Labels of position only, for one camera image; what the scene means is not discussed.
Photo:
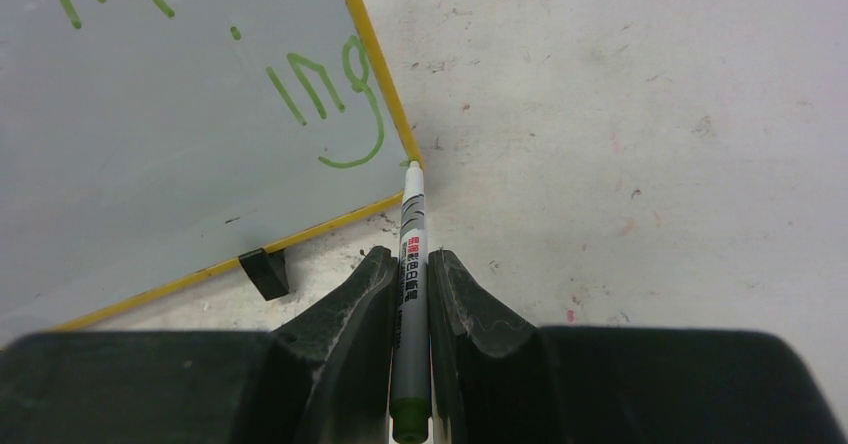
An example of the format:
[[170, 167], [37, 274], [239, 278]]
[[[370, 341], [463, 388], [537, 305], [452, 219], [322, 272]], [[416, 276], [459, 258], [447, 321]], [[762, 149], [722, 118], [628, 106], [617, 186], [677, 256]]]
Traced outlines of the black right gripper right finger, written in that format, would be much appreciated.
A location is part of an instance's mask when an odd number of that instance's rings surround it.
[[429, 254], [436, 443], [520, 442], [535, 425], [521, 351], [535, 327], [480, 286], [450, 250]]

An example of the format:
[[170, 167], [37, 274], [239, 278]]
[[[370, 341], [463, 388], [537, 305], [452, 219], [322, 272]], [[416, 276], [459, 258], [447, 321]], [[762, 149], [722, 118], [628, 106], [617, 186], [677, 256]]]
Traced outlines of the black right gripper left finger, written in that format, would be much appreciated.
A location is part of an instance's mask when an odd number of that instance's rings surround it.
[[395, 329], [397, 260], [373, 247], [349, 277], [274, 330], [286, 357], [287, 389], [306, 386], [291, 412], [293, 443], [385, 443]]

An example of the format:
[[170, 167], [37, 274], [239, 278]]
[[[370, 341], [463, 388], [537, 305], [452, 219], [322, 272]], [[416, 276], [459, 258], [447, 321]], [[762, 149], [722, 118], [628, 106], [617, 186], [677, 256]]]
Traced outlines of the green white marker pen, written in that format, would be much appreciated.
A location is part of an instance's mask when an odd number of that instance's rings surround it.
[[397, 329], [389, 411], [397, 443], [423, 443], [431, 416], [428, 245], [424, 174], [412, 161], [405, 173], [398, 252]]

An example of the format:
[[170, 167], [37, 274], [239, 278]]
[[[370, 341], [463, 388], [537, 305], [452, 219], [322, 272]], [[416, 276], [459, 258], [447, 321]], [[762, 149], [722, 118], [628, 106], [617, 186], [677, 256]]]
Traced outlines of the yellow framed whiteboard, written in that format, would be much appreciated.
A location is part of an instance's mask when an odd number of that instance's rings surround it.
[[384, 210], [418, 157], [363, 0], [1, 0], [1, 340]]

